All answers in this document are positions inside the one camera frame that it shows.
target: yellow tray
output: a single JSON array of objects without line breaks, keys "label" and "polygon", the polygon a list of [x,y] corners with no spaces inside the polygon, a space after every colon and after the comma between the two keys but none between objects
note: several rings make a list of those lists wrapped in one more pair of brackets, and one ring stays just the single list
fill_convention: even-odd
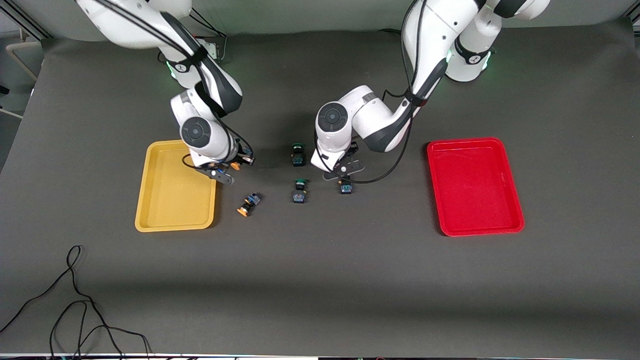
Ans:
[{"label": "yellow tray", "polygon": [[182,140],[149,145],[136,212],[138,231],[205,229],[213,222],[216,181],[184,166],[182,157],[188,153]]}]

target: dark gray table surface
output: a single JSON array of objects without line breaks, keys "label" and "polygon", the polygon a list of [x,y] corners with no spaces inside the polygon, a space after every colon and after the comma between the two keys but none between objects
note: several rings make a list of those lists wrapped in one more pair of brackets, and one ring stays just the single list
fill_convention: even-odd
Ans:
[{"label": "dark gray table surface", "polygon": [[[310,149],[316,111],[358,85],[404,90],[397,35],[232,37],[223,66],[244,101],[227,123],[257,163],[220,189],[212,228],[148,234],[133,224],[145,151],[179,137],[179,85],[153,50],[48,47],[0,176],[2,322],[81,244],[80,288],[155,352],[640,357],[640,63],[627,20],[504,30],[477,81],[438,87],[397,170],[349,197],[315,168],[292,168],[290,144]],[[476,136],[506,146],[519,234],[439,231],[424,146]],[[358,177],[397,152],[362,150]],[[312,180],[308,204],[289,202],[298,177]],[[243,218],[250,191],[264,202]],[[72,299],[65,279],[0,335],[0,352],[47,352]],[[63,350],[80,314],[60,324]],[[104,333],[92,351],[113,352]]]}]

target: black cable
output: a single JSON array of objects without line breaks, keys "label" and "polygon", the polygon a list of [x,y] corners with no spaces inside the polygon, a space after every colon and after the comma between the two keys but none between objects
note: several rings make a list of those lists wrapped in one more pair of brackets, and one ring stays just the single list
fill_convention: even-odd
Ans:
[{"label": "black cable", "polygon": [[158,60],[159,63],[166,65],[166,60],[163,61],[162,59],[160,59],[160,56],[162,56],[162,51],[158,51],[158,55],[156,56],[156,59]]},{"label": "black cable", "polygon": [[22,305],[22,307],[21,307],[21,308],[18,310],[18,312],[13,316],[13,318],[12,318],[11,320],[9,320],[9,322],[8,322],[8,323],[6,323],[6,325],[5,325],[2,329],[0,329],[0,334],[2,334],[2,333],[6,330],[6,328],[8,328],[8,327],[9,327],[9,325],[11,325],[11,324],[15,321],[15,319],[16,319],[16,318],[18,318],[18,316],[20,316],[20,314],[22,313],[22,310],[24,310],[24,308],[25,308],[27,305],[29,305],[29,303],[30,303],[30,302],[32,302],[32,301],[34,301],[34,300],[37,300],[37,299],[39,299],[39,298],[41,298],[41,297],[43,297],[46,293],[48,293],[49,291],[51,291],[51,289],[53,289],[53,288],[58,284],[58,282],[60,281],[60,279],[62,279],[62,277],[63,277],[64,275],[66,275],[66,274],[67,274],[68,272],[70,272],[70,271],[71,271],[71,267],[68,267],[68,268],[67,268],[67,269],[66,269],[62,274],[60,274],[60,275],[58,276],[58,278],[57,278],[57,279],[56,279],[56,280],[51,284],[51,286],[49,286],[49,287],[48,287],[48,288],[47,288],[43,293],[41,293],[40,295],[38,295],[38,296],[36,296],[36,297],[32,297],[31,299],[29,299],[29,300],[25,301],[25,303]]},{"label": "black cable", "polygon": [[229,128],[229,131],[231,131],[234,135],[236,135],[236,136],[240,139],[240,141],[242,141],[242,142],[246,145],[246,148],[247,148],[247,149],[249,149],[249,152],[251,153],[251,154],[249,154],[249,155],[250,155],[250,156],[253,156],[253,147],[251,146],[251,144],[250,144],[248,141],[246,141],[246,140],[242,137],[242,135],[240,135],[240,134],[236,133],[232,128]]},{"label": "black cable", "polygon": [[166,45],[174,48],[176,51],[178,51],[180,54],[182,54],[186,58],[190,56],[190,54],[187,53],[187,51],[185,51],[183,48],[181,48],[180,45],[178,45],[178,43],[173,41],[170,37],[168,37],[164,33],[160,32],[158,29],[151,26],[149,23],[147,23],[137,15],[131,13],[129,10],[126,10],[125,8],[122,8],[116,4],[113,4],[108,0],[95,0],[95,1],[98,2],[100,5],[104,6],[105,8],[108,8],[111,11],[115,12],[116,14],[127,19],[129,22],[133,23],[137,27],[146,31],[150,35],[156,37],[158,40],[164,42]]},{"label": "black cable", "polygon": [[182,157],[182,164],[184,164],[184,166],[188,168],[194,168],[196,170],[214,170],[215,169],[214,167],[196,167],[196,166],[187,164],[187,162],[184,160],[190,156],[191,154],[186,154],[185,156]]},{"label": "black cable", "polygon": [[[403,20],[403,25],[402,25],[402,29],[403,31],[405,30],[405,26],[406,26],[406,21],[409,18],[409,14],[411,13],[411,10],[413,9],[413,7],[415,6],[415,4],[418,2],[418,0],[413,0],[413,2],[411,3],[411,6],[409,6],[409,9],[407,10],[406,14],[404,15],[404,20]],[[407,79],[407,83],[409,85],[409,90],[412,91],[412,87],[413,87],[413,82],[415,82],[415,78],[418,74],[418,63],[419,63],[419,58],[420,58],[420,33],[422,31],[422,16],[424,15],[424,9],[427,5],[427,1],[426,0],[422,0],[422,8],[420,9],[420,18],[418,20],[418,29],[417,29],[417,39],[416,39],[416,51],[415,51],[415,68],[413,70],[413,78],[410,79],[409,78],[409,72],[408,72],[408,66],[407,66],[407,62],[406,62],[406,57],[404,55],[404,36],[402,36],[402,61],[403,61],[403,65],[404,65],[404,73],[406,74],[406,79]],[[391,94],[388,90],[385,90],[385,94],[383,94],[383,99],[384,96],[386,94],[389,94],[391,96],[394,97],[402,97],[403,95],[394,95]],[[391,174],[396,167],[398,166],[398,164],[400,164],[400,161],[402,160],[403,156],[404,156],[404,152],[406,150],[407,144],[409,143],[409,136],[411,135],[411,128],[413,126],[413,115],[415,113],[415,110],[417,109],[417,107],[413,104],[410,105],[409,107],[409,112],[410,112],[410,118],[409,118],[409,126],[406,129],[406,138],[404,139],[404,145],[402,148],[402,151],[400,152],[400,154],[398,154],[398,158],[396,159],[396,162],[393,164],[393,166],[387,171],[385,172],[383,175],[375,178],[375,179],[371,179],[371,180],[365,180],[365,181],[356,181],[356,180],[352,180],[352,179],[346,179],[345,177],[342,177],[340,174],[336,173],[335,170],[331,170],[330,167],[324,162],[324,159],[322,157],[322,155],[320,154],[320,151],[318,150],[319,146],[318,146],[318,137],[317,137],[317,132],[316,130],[314,130],[314,142],[316,143],[316,152],[318,154],[318,157],[320,158],[320,161],[322,162],[322,164],[324,165],[324,167],[329,170],[329,172],[331,173],[331,175],[338,177],[340,180],[344,180],[344,181],[351,181],[353,184],[371,184],[371,183],[375,183],[376,181],[380,181],[382,179],[384,179],[385,177],[387,177],[389,174]]]},{"label": "black cable", "polygon": [[[218,35],[220,35],[221,37],[227,37],[227,34],[223,33],[222,31],[218,31],[218,29],[216,29],[204,16],[202,16],[202,14],[200,12],[198,12],[198,10],[196,10],[195,8],[192,9],[193,12],[195,12],[204,22],[207,23],[208,28],[215,31]],[[192,19],[198,21],[195,17],[193,17],[192,15],[189,15]]]},{"label": "black cable", "polygon": [[[396,169],[398,164],[400,164],[400,161],[402,160],[402,157],[404,156],[404,151],[406,150],[406,146],[407,146],[407,144],[409,144],[409,136],[411,135],[411,127],[413,126],[413,111],[414,110],[415,110],[415,106],[411,105],[411,118],[410,118],[409,126],[406,129],[406,138],[404,139],[404,145],[402,146],[402,150],[400,151],[400,154],[398,155],[398,158],[396,159],[396,162],[394,163],[394,165],[391,168],[389,168],[389,170],[387,172],[385,172],[383,175],[380,175],[377,178],[371,179],[371,180],[358,181],[358,180],[347,179],[345,177],[342,177],[340,174],[336,173],[335,170],[330,170],[329,172],[333,176],[338,177],[340,180],[350,181],[353,184],[371,184],[371,183],[375,183],[375,182],[380,181],[380,180],[384,179],[385,177],[387,177],[389,174],[391,174]],[[314,130],[314,138],[315,138],[315,141],[316,141],[316,152],[318,153],[318,157],[320,157],[320,161],[322,161],[322,164],[324,165],[324,167],[329,169],[329,165],[327,165],[324,162],[324,159],[322,158],[322,156],[320,155],[320,152],[318,151],[318,146],[317,146],[318,135],[317,135],[315,130]]]},{"label": "black cable", "polygon": [[400,31],[398,29],[384,28],[384,29],[380,29],[378,31],[382,31],[383,33],[391,33],[391,34],[402,35],[402,31]]},{"label": "black cable", "polygon": [[[72,254],[73,254],[74,252],[76,252],[76,255],[75,255],[75,257],[73,258],[73,260],[71,260],[71,256],[72,256]],[[74,307],[76,304],[82,304],[82,305],[84,306],[84,309],[83,309],[83,315],[82,315],[82,317],[81,317],[81,322],[80,322],[80,330],[79,330],[78,342],[77,342],[78,347],[77,347],[76,352],[74,352],[74,355],[73,355],[72,359],[74,359],[74,358],[75,358],[76,353],[78,353],[78,354],[79,354],[79,356],[81,357],[81,354],[82,354],[82,352],[81,352],[81,347],[84,345],[84,343],[85,343],[85,341],[88,339],[89,335],[90,335],[91,333],[93,333],[93,331],[94,331],[96,328],[101,328],[101,327],[103,327],[103,328],[107,329],[107,333],[108,333],[108,335],[109,335],[109,339],[110,339],[110,341],[111,341],[111,344],[113,345],[113,347],[116,349],[116,351],[117,351],[121,356],[123,356],[123,355],[124,355],[124,353],[120,350],[120,347],[116,344],[115,339],[113,338],[113,334],[111,333],[111,330],[124,332],[124,333],[127,333],[127,334],[131,334],[131,335],[139,336],[140,338],[142,338],[142,340],[145,342],[145,350],[147,351],[147,357],[148,357],[149,353],[151,352],[151,346],[150,346],[150,344],[148,343],[148,339],[147,339],[147,337],[146,337],[146,336],[144,336],[144,335],[142,335],[142,334],[140,334],[140,333],[137,333],[137,332],[128,331],[128,330],[125,330],[125,329],[120,329],[120,328],[118,328],[118,327],[112,327],[112,326],[108,325],[108,324],[106,323],[106,321],[104,320],[104,317],[103,317],[102,313],[97,309],[97,305],[96,305],[96,302],[94,301],[94,299],[93,299],[91,296],[89,296],[89,295],[87,295],[87,294],[85,294],[85,293],[81,292],[81,291],[80,291],[80,289],[78,288],[78,285],[77,285],[77,279],[76,279],[76,272],[75,272],[75,270],[74,270],[74,266],[76,265],[76,263],[77,263],[78,259],[80,258],[81,253],[82,253],[82,247],[81,247],[80,245],[74,245],[73,247],[71,247],[71,249],[69,249],[69,252],[67,253],[67,258],[66,258],[66,262],[67,262],[67,269],[65,269],[65,271],[63,271],[63,272],[62,272],[62,274],[60,274],[60,275],[56,278],[56,280],[55,280],[55,281],[54,281],[54,282],[53,282],[53,283],[52,283],[52,284],[51,284],[51,285],[50,285],[50,286],[49,286],[49,287],[48,287],[48,288],[47,288],[43,293],[39,294],[39,295],[38,295],[38,296],[36,296],[36,297],[33,297],[33,298],[31,298],[31,299],[27,300],[27,301],[22,305],[22,307],[18,310],[18,312],[13,316],[13,318],[12,318],[11,320],[9,320],[9,322],[8,322],[8,323],[7,323],[7,324],[6,324],[6,325],[5,325],[5,326],[0,330],[0,334],[1,334],[2,332],[4,332],[4,331],[5,331],[5,330],[6,330],[6,329],[7,329],[7,328],[8,328],[8,327],[9,327],[9,326],[10,326],[10,325],[11,325],[11,324],[12,324],[12,323],[17,319],[17,318],[18,318],[18,316],[22,313],[22,311],[24,310],[24,308],[25,308],[29,303],[31,303],[32,301],[34,301],[34,300],[36,300],[36,299],[39,299],[40,297],[44,296],[46,293],[48,293],[49,291],[51,291],[51,289],[53,289],[53,288],[54,288],[54,287],[59,283],[60,279],[61,279],[63,276],[65,276],[67,273],[69,273],[69,272],[70,272],[70,273],[71,273],[72,284],[73,284],[73,287],[74,287],[74,291],[76,292],[76,294],[78,294],[78,295],[80,295],[80,296],[84,297],[85,299],[83,299],[83,300],[75,300],[75,301],[71,302],[70,304],[68,304],[68,305],[65,307],[65,309],[62,311],[62,313],[59,315],[59,317],[56,319],[56,322],[55,322],[55,324],[53,325],[53,327],[52,327],[52,329],[51,329],[51,333],[49,334],[49,351],[50,351],[50,353],[51,353],[51,358],[53,359],[53,358],[54,358],[54,356],[55,356],[55,354],[54,354],[54,350],[53,350],[53,339],[54,339],[54,337],[55,337],[55,333],[56,333],[56,330],[57,330],[57,328],[58,328],[58,325],[59,325],[59,324],[60,324],[60,322],[62,321],[62,318],[65,316],[65,314],[66,314],[66,313],[67,313],[67,312],[68,312],[72,307]],[[82,340],[82,341],[81,341],[82,333],[83,333],[83,328],[84,328],[84,321],[85,321],[85,319],[86,319],[86,312],[87,312],[87,310],[88,310],[88,306],[89,306],[89,305],[91,305],[91,307],[92,307],[93,311],[95,312],[95,314],[100,318],[100,322],[101,322],[102,324],[101,324],[101,325],[98,325],[96,328],[94,328],[93,330],[91,330],[91,331],[89,332],[89,334],[87,334],[87,336],[84,338],[84,340]]]},{"label": "black cable", "polygon": [[130,335],[135,335],[135,336],[139,336],[142,339],[142,342],[145,345],[145,352],[147,353],[147,359],[149,359],[149,354],[153,352],[153,350],[151,349],[151,344],[149,344],[149,340],[147,339],[146,336],[139,334],[137,332],[133,332],[133,331],[129,331],[129,330],[125,330],[125,329],[121,329],[119,327],[115,327],[115,326],[105,326],[105,325],[98,325],[96,327],[94,327],[93,329],[91,329],[91,331],[89,331],[89,333],[84,337],[84,339],[82,340],[82,342],[80,343],[80,347],[82,347],[84,345],[84,343],[89,340],[89,337],[93,334],[94,331],[98,330],[98,329],[102,329],[102,328],[109,328],[110,330],[114,330],[114,331],[119,331],[119,332],[124,332],[126,334],[130,334]]},{"label": "black cable", "polygon": [[[417,3],[418,3],[418,0],[413,0],[413,2],[411,3],[411,6],[409,6],[409,10],[406,11],[406,13],[404,15],[404,20],[402,21],[402,29],[403,29],[403,31],[405,29],[407,19],[409,19],[409,14],[411,13],[411,9],[413,9],[415,4],[417,4]],[[406,61],[406,55],[405,55],[405,51],[404,51],[404,34],[402,34],[400,36],[400,45],[402,47],[402,49],[401,49],[401,51],[402,51],[402,64],[404,66],[404,74],[406,76],[406,82],[409,84],[409,86],[411,86],[413,81],[411,81],[411,79],[409,78],[408,62]]]},{"label": "black cable", "polygon": [[389,96],[395,97],[395,98],[404,97],[404,94],[396,95],[396,94],[393,94],[391,91],[385,89],[385,92],[382,94],[382,101],[383,102],[385,101],[385,97],[387,96],[387,94],[389,94]]}]

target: small electronic component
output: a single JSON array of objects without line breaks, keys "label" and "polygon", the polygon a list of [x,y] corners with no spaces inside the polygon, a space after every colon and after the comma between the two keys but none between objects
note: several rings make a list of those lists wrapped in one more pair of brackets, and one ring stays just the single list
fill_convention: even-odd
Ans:
[{"label": "small electronic component", "polygon": [[258,205],[259,202],[260,202],[260,195],[256,193],[251,193],[247,195],[246,198],[244,198],[244,204],[242,204],[242,206],[240,206],[237,209],[237,211],[238,213],[240,213],[240,215],[244,217],[248,217],[249,215],[251,215],[251,212]]},{"label": "small electronic component", "polygon": [[303,167],[307,164],[307,155],[305,154],[305,145],[303,143],[296,142],[293,144],[291,163],[294,167]]},{"label": "small electronic component", "polygon": [[340,184],[340,194],[342,195],[349,195],[353,193],[353,185],[351,184],[351,181],[349,181],[351,179],[350,176],[345,176],[344,177],[345,180],[340,180],[338,181],[338,184]]},{"label": "small electronic component", "polygon": [[305,188],[307,187],[307,180],[297,179],[296,180],[296,189],[291,192],[291,199],[296,204],[304,204],[307,199],[307,192]]}]

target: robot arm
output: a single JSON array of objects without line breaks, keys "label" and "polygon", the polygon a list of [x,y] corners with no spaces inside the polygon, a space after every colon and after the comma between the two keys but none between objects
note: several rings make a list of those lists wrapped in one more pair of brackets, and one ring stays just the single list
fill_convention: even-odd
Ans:
[{"label": "robot arm", "polygon": [[[194,166],[253,161],[251,154],[243,152],[220,120],[240,107],[240,86],[172,15],[188,15],[191,0],[150,0],[148,3],[76,0],[76,3],[112,43],[130,49],[158,47],[168,60],[177,63],[176,69],[184,70],[179,81],[189,88],[175,96],[171,106]],[[223,182],[231,181],[232,177],[227,176]]]},{"label": "robot arm", "polygon": [[459,81],[470,81],[480,74],[499,32],[500,17],[496,13],[532,19],[548,2],[415,0],[402,31],[404,50],[415,71],[405,99],[393,112],[364,85],[325,104],[316,116],[317,149],[312,164],[332,171],[351,145],[352,129],[372,151],[394,149],[445,74]]},{"label": "robot arm", "polygon": [[364,85],[336,102],[325,104],[316,117],[317,151],[311,162],[322,170],[333,170],[351,144],[352,129],[372,151],[394,149],[410,120],[444,76],[449,48],[484,5],[480,2],[414,1],[402,30],[404,50],[415,72],[406,98],[396,111],[391,111]]}]

